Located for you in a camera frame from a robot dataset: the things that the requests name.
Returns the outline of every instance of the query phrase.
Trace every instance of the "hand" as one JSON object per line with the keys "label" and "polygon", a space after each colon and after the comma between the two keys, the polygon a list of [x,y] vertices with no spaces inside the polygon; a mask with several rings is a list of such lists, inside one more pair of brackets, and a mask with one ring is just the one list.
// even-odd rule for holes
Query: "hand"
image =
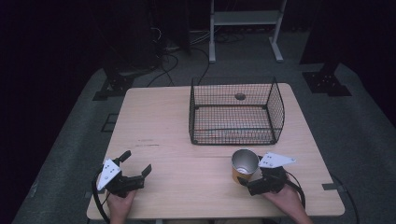
{"label": "hand", "polygon": [[296,223],[313,224],[301,204],[297,191],[291,186],[285,184],[285,187],[279,193],[267,192],[262,196],[272,202]]}
{"label": "hand", "polygon": [[131,211],[132,202],[137,191],[133,190],[125,198],[110,193],[107,198],[107,206],[110,210],[110,223],[123,224]]}

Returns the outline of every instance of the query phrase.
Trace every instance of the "paper cup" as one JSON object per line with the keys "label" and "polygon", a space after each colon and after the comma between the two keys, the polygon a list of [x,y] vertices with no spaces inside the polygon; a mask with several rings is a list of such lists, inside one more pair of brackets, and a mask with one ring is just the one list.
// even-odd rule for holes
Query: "paper cup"
{"label": "paper cup", "polygon": [[249,149],[235,151],[231,159],[233,180],[239,184],[238,176],[249,180],[259,168],[259,157]]}

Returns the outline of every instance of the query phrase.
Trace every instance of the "wooden table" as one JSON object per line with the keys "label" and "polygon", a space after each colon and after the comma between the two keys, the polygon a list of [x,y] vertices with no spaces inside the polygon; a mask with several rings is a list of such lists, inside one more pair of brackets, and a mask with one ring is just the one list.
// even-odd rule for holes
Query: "wooden table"
{"label": "wooden table", "polygon": [[[345,207],[304,115],[288,84],[278,84],[285,106],[285,124],[272,146],[243,146],[259,155],[271,151],[293,157],[285,166],[300,181],[309,216],[341,216]],[[189,136],[190,87],[130,89],[120,110],[106,158],[126,150],[132,156],[121,164],[123,175],[140,175],[152,165],[146,184],[135,197],[129,218],[234,218],[284,216],[260,195],[232,179],[231,156],[242,147],[195,146]],[[252,177],[258,178],[260,171]],[[91,199],[87,216],[101,219]]]}

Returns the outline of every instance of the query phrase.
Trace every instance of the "gray carpet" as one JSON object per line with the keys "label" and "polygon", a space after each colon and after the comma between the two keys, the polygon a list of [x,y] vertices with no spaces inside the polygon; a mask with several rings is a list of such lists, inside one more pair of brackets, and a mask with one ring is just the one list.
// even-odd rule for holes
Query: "gray carpet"
{"label": "gray carpet", "polygon": [[[318,71],[321,64],[299,65],[309,33],[281,33],[278,44],[285,62],[277,63],[269,45],[269,34],[246,35],[232,44],[217,44],[217,62],[210,64],[206,77],[273,76],[289,83],[303,110],[329,171],[344,182],[353,197],[361,223],[392,223],[396,218],[396,131],[359,77],[342,64],[336,70],[340,82],[352,96],[329,97],[313,94],[302,72]],[[207,43],[194,46],[207,52]],[[182,51],[175,69],[157,78],[150,87],[188,86],[207,67],[206,56],[197,49],[191,56]],[[171,68],[176,60],[163,57]],[[139,77],[134,87],[146,87],[163,71]],[[13,223],[104,223],[88,220],[86,209],[91,196],[91,179],[101,165],[111,133],[101,132],[107,116],[119,113],[122,97],[93,101],[106,76],[103,70],[92,75],[70,113]],[[313,217],[315,223],[355,223],[351,201],[340,192],[346,212],[340,217]],[[292,223],[288,218],[276,218]]]}

